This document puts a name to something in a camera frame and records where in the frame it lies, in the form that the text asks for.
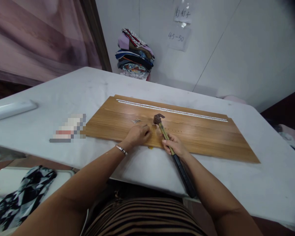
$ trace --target left hand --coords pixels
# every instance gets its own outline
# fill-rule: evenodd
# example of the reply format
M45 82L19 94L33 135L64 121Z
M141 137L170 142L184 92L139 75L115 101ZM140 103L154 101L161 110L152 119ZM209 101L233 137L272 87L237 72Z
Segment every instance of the left hand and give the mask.
M150 137L150 127L145 125L136 125L132 127L124 141L132 147L144 144Z

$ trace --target hammer handle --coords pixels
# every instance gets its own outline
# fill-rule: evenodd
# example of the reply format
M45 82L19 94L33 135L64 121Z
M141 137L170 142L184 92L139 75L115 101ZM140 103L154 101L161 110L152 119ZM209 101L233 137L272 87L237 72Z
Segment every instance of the hammer handle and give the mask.
M167 133L165 132L163 124L159 123L158 126L160 127L160 130L161 130L162 134L164 135L164 138L166 140L169 140L169 137L168 137ZM181 161L180 161L179 157L175 154L174 150L171 147L169 147L169 149L170 149L170 152L171 152L171 156L172 156L172 158L174 160L175 166L178 169L180 178L182 179L182 181L184 183L187 194L189 195L189 197L195 198L197 196L196 191L195 191L195 189L194 189L194 187L193 187L193 185L192 185L192 183L191 183L191 181L189 179L188 174L186 173L183 165L181 164Z

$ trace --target pink curtain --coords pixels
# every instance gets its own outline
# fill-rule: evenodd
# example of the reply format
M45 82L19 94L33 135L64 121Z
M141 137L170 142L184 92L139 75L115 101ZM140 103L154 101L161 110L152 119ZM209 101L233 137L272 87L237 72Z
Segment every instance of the pink curtain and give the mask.
M78 0L0 0L0 79L34 85L101 69Z

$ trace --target hand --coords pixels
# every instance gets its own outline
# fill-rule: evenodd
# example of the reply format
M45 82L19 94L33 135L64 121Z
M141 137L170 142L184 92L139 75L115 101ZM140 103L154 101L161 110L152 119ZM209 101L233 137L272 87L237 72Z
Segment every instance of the hand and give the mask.
M180 158L186 157L189 154L189 152L185 148L181 140L171 133L168 133L167 135L169 137L169 140L165 140L165 139L162 140L165 151L169 155L171 155L171 152L169 149L169 147L171 147L174 150L174 152L177 154L177 156L179 156Z
M132 127L124 141L132 147L145 143L151 135L150 127L145 125L136 125Z

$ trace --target white wall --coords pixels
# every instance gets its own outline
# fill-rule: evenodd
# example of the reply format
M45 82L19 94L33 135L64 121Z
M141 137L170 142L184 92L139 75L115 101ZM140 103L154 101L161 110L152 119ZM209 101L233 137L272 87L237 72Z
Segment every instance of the white wall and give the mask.
M139 33L139 1L137 0L96 0L112 72L120 73L115 53L122 28Z
M295 27L278 0L194 1L186 52L167 47L178 0L96 0L114 73L121 29L153 50L151 81L210 96L233 94L262 111L295 91Z
M233 94L260 112L295 92L295 19L288 3L242 0L194 92Z
M155 52L151 81L192 91L238 3L239 0L195 0L191 36L183 52L167 47L175 2L141 0L140 37Z

